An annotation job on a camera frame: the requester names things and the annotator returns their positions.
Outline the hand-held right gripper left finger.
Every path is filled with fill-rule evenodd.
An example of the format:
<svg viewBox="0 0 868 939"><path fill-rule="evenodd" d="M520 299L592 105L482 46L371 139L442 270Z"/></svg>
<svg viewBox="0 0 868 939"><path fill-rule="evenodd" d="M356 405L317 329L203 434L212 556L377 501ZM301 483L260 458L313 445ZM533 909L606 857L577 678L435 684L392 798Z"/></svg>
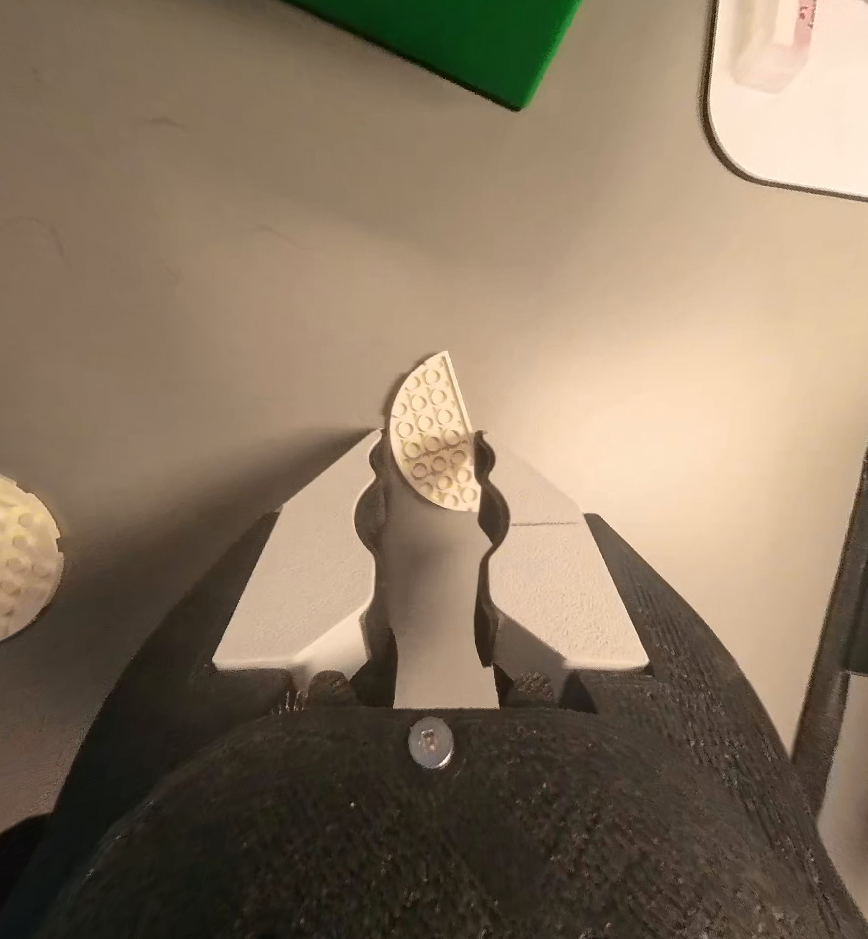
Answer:
<svg viewBox="0 0 868 939"><path fill-rule="evenodd" d="M361 437L282 506L213 654L220 672L372 682L395 657L380 576L382 432Z"/></svg>

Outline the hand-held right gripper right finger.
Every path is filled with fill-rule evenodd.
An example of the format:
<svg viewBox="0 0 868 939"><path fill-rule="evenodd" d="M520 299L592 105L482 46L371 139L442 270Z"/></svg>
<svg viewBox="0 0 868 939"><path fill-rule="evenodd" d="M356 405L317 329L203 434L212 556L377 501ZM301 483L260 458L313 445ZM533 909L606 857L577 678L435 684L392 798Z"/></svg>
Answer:
<svg viewBox="0 0 868 939"><path fill-rule="evenodd" d="M475 606L482 665L510 682L538 673L642 673L649 657L578 503L493 434L478 433L478 513L489 547Z"/></svg>

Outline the white half round lego plate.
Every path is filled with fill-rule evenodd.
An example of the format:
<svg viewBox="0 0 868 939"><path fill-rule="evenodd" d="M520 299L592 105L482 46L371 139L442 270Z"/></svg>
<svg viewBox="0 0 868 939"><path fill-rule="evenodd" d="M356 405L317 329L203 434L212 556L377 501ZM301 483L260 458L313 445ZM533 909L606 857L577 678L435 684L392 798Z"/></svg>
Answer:
<svg viewBox="0 0 868 939"><path fill-rule="evenodd" d="M475 429L448 351L423 360L397 388L388 438L396 467L418 497L444 510L479 512Z"/></svg>

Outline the large white round lego plate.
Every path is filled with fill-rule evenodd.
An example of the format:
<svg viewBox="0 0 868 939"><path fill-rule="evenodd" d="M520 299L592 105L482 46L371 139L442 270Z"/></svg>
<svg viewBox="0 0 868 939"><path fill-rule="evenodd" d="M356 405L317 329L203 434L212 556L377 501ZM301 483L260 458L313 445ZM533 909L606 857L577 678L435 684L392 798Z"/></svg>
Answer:
<svg viewBox="0 0 868 939"><path fill-rule="evenodd" d="M52 602L64 571L60 537L44 503L0 475L0 642Z"/></svg>

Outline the white and pink lego piece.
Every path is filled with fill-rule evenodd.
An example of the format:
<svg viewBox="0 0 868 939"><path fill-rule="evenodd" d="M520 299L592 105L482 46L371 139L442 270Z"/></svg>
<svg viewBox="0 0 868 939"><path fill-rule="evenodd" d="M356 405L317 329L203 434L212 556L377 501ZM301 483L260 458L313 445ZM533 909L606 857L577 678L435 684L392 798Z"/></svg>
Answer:
<svg viewBox="0 0 868 939"><path fill-rule="evenodd" d="M808 61L816 1L738 1L733 80L770 95L784 90Z"/></svg>

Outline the white tray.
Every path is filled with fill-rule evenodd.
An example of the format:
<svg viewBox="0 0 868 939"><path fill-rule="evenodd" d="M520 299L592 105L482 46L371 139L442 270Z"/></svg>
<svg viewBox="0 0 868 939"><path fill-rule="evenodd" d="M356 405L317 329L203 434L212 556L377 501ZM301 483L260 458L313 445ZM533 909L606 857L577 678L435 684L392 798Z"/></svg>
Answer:
<svg viewBox="0 0 868 939"><path fill-rule="evenodd" d="M868 201L868 2L816 3L808 61L774 95L733 80L736 2L710 3L704 124L746 179Z"/></svg>

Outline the green plastic box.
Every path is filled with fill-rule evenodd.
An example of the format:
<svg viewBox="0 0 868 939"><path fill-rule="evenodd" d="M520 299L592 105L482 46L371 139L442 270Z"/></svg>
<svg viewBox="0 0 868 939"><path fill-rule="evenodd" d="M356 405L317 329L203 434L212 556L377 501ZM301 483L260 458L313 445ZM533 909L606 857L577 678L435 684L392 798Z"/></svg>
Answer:
<svg viewBox="0 0 868 939"><path fill-rule="evenodd" d="M580 1L292 1L510 110L534 98Z"/></svg>

